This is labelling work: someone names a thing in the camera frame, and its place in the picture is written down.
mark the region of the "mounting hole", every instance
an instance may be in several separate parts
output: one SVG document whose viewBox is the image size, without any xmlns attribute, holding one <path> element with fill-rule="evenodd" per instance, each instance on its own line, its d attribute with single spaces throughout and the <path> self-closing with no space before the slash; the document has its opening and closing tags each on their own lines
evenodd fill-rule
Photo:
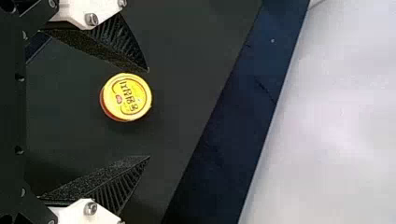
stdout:
<svg viewBox="0 0 396 224">
<path fill-rule="evenodd" d="M 12 216 L 5 215 L 3 217 L 0 217 L 0 223 L 1 224 L 12 224 Z"/>
<path fill-rule="evenodd" d="M 24 78 L 24 76 L 22 76 L 21 74 L 16 73 L 16 74 L 15 74 L 15 80 L 17 80 L 17 81 L 19 81 L 19 82 L 24 82 L 25 78 Z"/>
<path fill-rule="evenodd" d="M 15 154 L 22 155 L 24 153 L 23 148 L 20 146 L 15 146 Z"/>
<path fill-rule="evenodd" d="M 9 13 L 16 11 L 14 2 L 12 0 L 0 0 L 0 8 Z"/>
</svg>

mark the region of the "white surface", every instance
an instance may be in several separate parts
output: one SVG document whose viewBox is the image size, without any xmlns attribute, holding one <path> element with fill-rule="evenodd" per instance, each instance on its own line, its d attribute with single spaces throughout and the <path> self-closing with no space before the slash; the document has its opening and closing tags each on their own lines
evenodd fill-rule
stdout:
<svg viewBox="0 0 396 224">
<path fill-rule="evenodd" d="M 58 217 L 58 224 L 118 224 L 120 218 L 107 211 L 98 204 L 95 215 L 85 216 L 84 207 L 91 203 L 91 199 L 81 199 L 66 208 L 50 207 L 49 209 Z"/>
<path fill-rule="evenodd" d="M 95 28 L 85 21 L 85 15 L 95 13 L 102 23 L 122 10 L 118 0 L 60 0 L 59 12 L 51 21 L 68 21 L 81 30 Z"/>
<path fill-rule="evenodd" d="M 396 1 L 307 15 L 240 224 L 396 223 Z"/>
</svg>

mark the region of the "black surface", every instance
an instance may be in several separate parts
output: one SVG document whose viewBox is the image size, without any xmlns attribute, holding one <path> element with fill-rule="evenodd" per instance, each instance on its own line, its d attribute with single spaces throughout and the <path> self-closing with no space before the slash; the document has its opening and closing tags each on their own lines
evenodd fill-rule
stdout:
<svg viewBox="0 0 396 224">
<path fill-rule="evenodd" d="M 28 72 L 27 179 L 36 194 L 131 155 L 150 155 L 122 214 L 160 223 L 261 2 L 129 1 L 124 17 L 148 61 L 154 94 L 141 120 L 117 123 L 98 96 L 120 70 L 52 41 Z"/>
<path fill-rule="evenodd" d="M 238 222 L 308 4 L 263 2 L 164 223 Z"/>
</svg>

